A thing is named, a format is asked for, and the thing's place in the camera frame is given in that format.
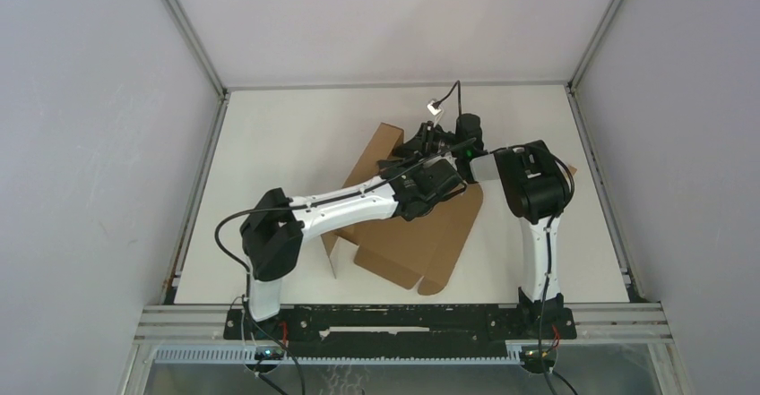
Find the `brown cardboard box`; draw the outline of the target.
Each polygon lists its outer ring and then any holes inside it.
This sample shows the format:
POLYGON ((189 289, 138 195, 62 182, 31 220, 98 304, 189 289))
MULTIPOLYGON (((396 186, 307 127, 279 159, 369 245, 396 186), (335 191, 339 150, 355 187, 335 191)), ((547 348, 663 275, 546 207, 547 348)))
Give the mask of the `brown cardboard box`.
MULTIPOLYGON (((345 181, 347 186, 368 180, 379 173, 379 161, 403 159, 394 149, 406 142, 403 131, 380 124, 345 181)), ((412 162, 447 159, 442 152, 404 159, 412 162)), ((463 167, 457 167, 465 179, 463 167)), ((350 261, 377 277, 404 289, 416 289, 421 296, 432 296, 448 284, 465 243, 479 215, 484 194, 479 185, 467 183, 466 190, 441 202, 427 215, 412 221, 401 218, 361 222, 321 236, 332 272, 342 270, 339 251, 353 245, 350 261)))

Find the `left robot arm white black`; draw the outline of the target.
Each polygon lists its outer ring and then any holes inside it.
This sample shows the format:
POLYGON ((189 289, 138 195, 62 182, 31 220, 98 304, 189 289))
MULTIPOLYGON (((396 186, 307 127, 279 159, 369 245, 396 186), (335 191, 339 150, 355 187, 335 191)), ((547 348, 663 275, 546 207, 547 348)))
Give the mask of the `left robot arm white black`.
POLYGON ((412 221, 466 188, 455 165, 437 158, 387 167, 332 193, 289 197, 280 188, 268 191, 239 228, 249 263, 246 327, 260 339, 278 331, 281 284, 306 241, 366 221, 412 221))

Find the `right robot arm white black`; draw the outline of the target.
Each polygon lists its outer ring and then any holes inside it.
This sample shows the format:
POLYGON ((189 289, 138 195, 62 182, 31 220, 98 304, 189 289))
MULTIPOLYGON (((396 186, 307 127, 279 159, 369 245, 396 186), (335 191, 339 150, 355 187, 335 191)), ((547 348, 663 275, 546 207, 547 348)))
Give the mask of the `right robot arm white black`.
POLYGON ((402 188, 397 212, 406 220, 492 179, 500 182, 508 209, 522 233, 523 281, 518 288, 519 329, 539 338, 561 312, 564 297, 557 276, 557 230, 574 197, 569 167, 542 140, 486 150, 479 116, 458 115, 447 132, 432 121, 392 151, 384 168, 402 188))

